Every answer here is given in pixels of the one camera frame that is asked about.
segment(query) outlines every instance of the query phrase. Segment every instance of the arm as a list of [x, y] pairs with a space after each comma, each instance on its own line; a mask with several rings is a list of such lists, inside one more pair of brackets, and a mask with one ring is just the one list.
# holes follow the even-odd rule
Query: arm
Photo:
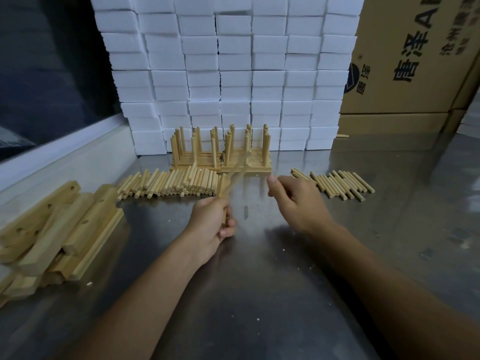
[[272, 175], [267, 183], [285, 220], [320, 244], [400, 358], [478, 358], [476, 324], [387, 266], [337, 224], [313, 183]]
[[73, 358], [149, 359], [190, 279], [234, 234], [232, 218], [221, 228], [228, 205], [216, 197], [195, 203], [182, 234], [81, 339]]

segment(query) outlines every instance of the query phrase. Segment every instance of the stainless steel table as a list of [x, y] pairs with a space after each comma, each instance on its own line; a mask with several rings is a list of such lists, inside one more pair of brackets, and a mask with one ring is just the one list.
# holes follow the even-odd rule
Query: stainless steel table
[[[273, 172], [360, 174], [376, 193], [362, 203], [325, 196], [334, 218], [480, 321], [480, 139], [457, 135], [427, 151], [375, 151], [375, 139], [351, 138], [349, 149], [272, 152]], [[170, 158], [144, 156], [130, 171], [167, 169]], [[313, 242], [286, 226], [267, 192], [263, 174], [246, 175], [233, 189], [237, 234], [195, 274], [153, 358], [392, 358], [350, 287]], [[106, 259], [109, 274], [89, 285], [48, 287], [0, 310], [0, 360], [42, 359], [80, 335], [181, 233], [195, 201], [122, 202], [131, 233], [121, 253]]]

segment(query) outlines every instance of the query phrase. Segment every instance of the hand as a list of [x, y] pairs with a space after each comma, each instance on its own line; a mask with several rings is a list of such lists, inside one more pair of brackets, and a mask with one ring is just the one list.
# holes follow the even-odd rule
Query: hand
[[[235, 234], [237, 221], [231, 218], [232, 208], [226, 198], [209, 197], [197, 201], [179, 239], [202, 266], [217, 252], [220, 243]], [[222, 227], [226, 209], [226, 225]]]
[[287, 223], [310, 236], [335, 224], [315, 183], [292, 176], [267, 177], [268, 195], [274, 197]]

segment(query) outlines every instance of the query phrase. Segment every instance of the stack of white foam blocks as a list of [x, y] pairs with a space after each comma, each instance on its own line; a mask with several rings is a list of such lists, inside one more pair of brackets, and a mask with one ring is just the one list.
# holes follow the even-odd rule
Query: stack of white foam blocks
[[456, 131], [459, 134], [480, 138], [480, 89], [473, 97], [473, 101], [468, 107], [462, 123]]
[[267, 124], [270, 150], [330, 149], [363, 1], [92, 0], [137, 154], [231, 124], [235, 147]]

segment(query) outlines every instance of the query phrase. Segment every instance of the pile of wooden dowels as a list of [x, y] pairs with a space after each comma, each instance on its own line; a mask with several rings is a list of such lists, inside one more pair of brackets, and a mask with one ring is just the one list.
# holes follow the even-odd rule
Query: pile of wooden dowels
[[328, 173], [328, 176], [325, 174], [315, 175], [314, 172], [310, 172], [310, 176], [308, 176], [300, 170], [293, 168], [291, 174], [301, 180], [313, 181], [321, 192], [327, 193], [328, 198], [341, 197], [346, 201], [347, 199], [357, 197], [360, 202], [363, 202], [365, 198], [363, 198], [360, 192], [375, 193], [375, 189], [355, 172], [350, 173], [339, 170], [337, 173], [333, 170], [332, 173]]
[[168, 196], [178, 194], [180, 197], [186, 195], [207, 194], [216, 196], [219, 187], [219, 175], [216, 171], [207, 168], [199, 168], [196, 163], [187, 168], [173, 169], [170, 172], [160, 172], [156, 169], [150, 173], [145, 169], [143, 174], [138, 172], [129, 175], [117, 188], [117, 200], [124, 200], [129, 196], [135, 199], [153, 195]]

